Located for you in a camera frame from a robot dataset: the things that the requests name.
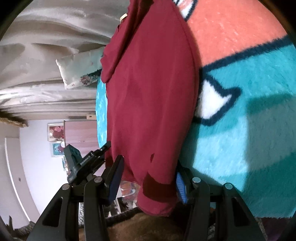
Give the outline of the dark red sweatshirt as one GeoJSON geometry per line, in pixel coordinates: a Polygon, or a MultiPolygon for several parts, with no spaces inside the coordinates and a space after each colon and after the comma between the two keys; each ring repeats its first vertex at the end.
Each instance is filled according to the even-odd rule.
{"type": "Polygon", "coordinates": [[[140,209],[167,216],[178,200],[175,170],[198,97],[194,37],[173,1],[131,1],[101,63],[106,165],[123,156],[122,178],[140,185],[140,209]]]}

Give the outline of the framed blue picture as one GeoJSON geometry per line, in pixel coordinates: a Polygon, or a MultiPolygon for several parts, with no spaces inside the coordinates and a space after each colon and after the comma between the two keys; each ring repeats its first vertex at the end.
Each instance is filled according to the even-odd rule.
{"type": "Polygon", "coordinates": [[[64,142],[52,142],[50,144],[51,156],[52,157],[59,157],[64,155],[64,142]]]}

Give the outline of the pink wardrobe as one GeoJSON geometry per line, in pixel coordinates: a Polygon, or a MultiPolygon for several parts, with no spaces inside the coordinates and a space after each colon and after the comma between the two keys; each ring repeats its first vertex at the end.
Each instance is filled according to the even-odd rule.
{"type": "Polygon", "coordinates": [[[64,121],[64,134],[65,144],[74,146],[82,154],[99,148],[94,120],[64,121]]]}

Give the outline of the framed rose picture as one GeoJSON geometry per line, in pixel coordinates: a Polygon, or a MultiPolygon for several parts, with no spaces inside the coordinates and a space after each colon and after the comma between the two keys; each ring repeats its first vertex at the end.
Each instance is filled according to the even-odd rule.
{"type": "Polygon", "coordinates": [[[47,125],[47,134],[49,142],[63,141],[64,134],[64,123],[49,123],[47,125]]]}

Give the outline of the teal cartoon fleece blanket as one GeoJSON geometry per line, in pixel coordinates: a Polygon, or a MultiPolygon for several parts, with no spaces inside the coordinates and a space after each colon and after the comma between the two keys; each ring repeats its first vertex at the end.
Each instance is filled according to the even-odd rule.
{"type": "MultiPolygon", "coordinates": [[[[173,1],[200,57],[178,162],[231,183],[256,217],[295,212],[295,45],[261,1],[173,1]]],[[[107,141],[107,110],[98,110],[107,141]]]]}

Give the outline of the beige curtain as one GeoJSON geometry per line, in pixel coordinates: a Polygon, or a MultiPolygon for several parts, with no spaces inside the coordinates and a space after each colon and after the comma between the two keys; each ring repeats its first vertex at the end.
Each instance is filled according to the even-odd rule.
{"type": "Polygon", "coordinates": [[[95,112],[96,86],[67,90],[56,60],[110,41],[128,1],[1,1],[1,116],[95,112]]]}

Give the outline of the white floral pillow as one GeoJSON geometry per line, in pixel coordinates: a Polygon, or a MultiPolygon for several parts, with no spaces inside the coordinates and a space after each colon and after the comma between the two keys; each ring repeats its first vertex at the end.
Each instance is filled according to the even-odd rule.
{"type": "Polygon", "coordinates": [[[56,60],[65,89],[89,86],[97,82],[102,71],[100,62],[104,47],[56,60]]]}

